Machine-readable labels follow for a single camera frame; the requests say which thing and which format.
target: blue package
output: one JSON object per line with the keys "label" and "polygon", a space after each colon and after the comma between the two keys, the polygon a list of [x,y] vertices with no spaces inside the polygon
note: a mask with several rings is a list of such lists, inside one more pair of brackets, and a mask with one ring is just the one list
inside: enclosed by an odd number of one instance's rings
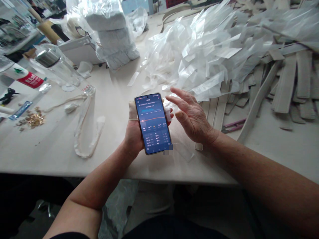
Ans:
{"label": "blue package", "polygon": [[32,102],[26,101],[20,109],[17,110],[13,115],[9,117],[11,120],[17,120],[29,107],[32,105]]}

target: weather app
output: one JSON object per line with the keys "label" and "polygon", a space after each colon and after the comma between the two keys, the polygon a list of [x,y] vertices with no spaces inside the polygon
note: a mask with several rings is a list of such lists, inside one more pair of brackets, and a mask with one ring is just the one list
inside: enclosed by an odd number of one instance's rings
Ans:
{"label": "weather app", "polygon": [[135,103],[146,152],[168,150],[171,141],[160,94],[137,97]]}

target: white table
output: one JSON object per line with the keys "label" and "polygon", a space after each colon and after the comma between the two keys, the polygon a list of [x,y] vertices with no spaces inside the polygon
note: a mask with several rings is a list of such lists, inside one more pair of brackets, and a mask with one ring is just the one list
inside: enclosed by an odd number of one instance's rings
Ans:
{"label": "white table", "polygon": [[[157,25],[156,22],[150,24],[150,31],[144,33],[146,36],[141,36],[140,39],[147,39],[156,31],[159,32],[160,27]],[[137,43],[137,46],[143,55],[143,42]],[[6,120],[0,123],[0,172],[68,177],[88,175],[124,138],[128,120],[128,101],[144,91],[141,87],[145,81],[143,72],[132,87],[127,86],[139,65],[139,60],[130,62],[116,73],[109,72],[105,65],[101,68],[95,66],[92,77],[88,78],[97,91],[95,102],[91,105],[89,117],[86,119],[86,130],[82,135],[84,151],[92,137],[93,122],[99,116],[106,117],[102,135],[91,158],[79,158],[73,148],[79,109],[67,116],[63,107],[60,107],[47,115],[44,125],[24,132],[19,132],[18,128],[14,127],[16,122]],[[9,105],[13,108],[17,108],[17,103],[32,100],[37,94],[35,90],[18,82],[14,82],[12,88],[23,93]],[[152,92],[161,92],[161,86]],[[41,109],[47,109],[77,94],[79,91],[66,93],[54,85],[37,105]],[[232,113],[225,117],[224,123],[243,119],[247,113],[247,107],[235,107]],[[270,103],[265,100],[261,117],[256,119],[255,126],[246,139],[246,145],[319,183],[319,119],[316,118],[314,122],[305,125],[294,124],[292,132],[281,130],[278,125],[270,109]],[[194,149],[195,143],[186,136],[177,120],[173,120],[169,128],[172,141],[179,143],[177,147],[183,156],[177,150],[168,156],[146,156],[144,151],[141,151],[128,168],[126,178],[157,182],[237,184],[207,152]],[[234,132],[230,136],[237,138],[238,134],[239,132]],[[192,159],[189,157],[189,151],[195,154]]]}

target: bottle cap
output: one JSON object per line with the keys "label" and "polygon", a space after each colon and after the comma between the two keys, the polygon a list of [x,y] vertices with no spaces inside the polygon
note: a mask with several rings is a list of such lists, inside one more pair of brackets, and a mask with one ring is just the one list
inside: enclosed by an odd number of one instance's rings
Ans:
{"label": "bottle cap", "polygon": [[35,60],[44,67],[48,68],[55,65],[60,60],[60,56],[53,52],[52,49],[48,48],[44,51],[41,51],[36,56]]}

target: water bottle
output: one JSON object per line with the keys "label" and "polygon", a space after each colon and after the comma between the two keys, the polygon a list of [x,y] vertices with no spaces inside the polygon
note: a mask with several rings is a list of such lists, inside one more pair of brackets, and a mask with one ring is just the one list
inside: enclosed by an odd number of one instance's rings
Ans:
{"label": "water bottle", "polygon": [[95,88],[74,70],[72,66],[63,60],[62,57],[53,52],[52,49],[48,48],[40,52],[35,60],[67,83],[70,83],[83,91],[85,94],[93,95],[95,93]]}
{"label": "water bottle", "polygon": [[8,76],[40,92],[47,92],[51,85],[22,66],[0,55],[0,74]]}

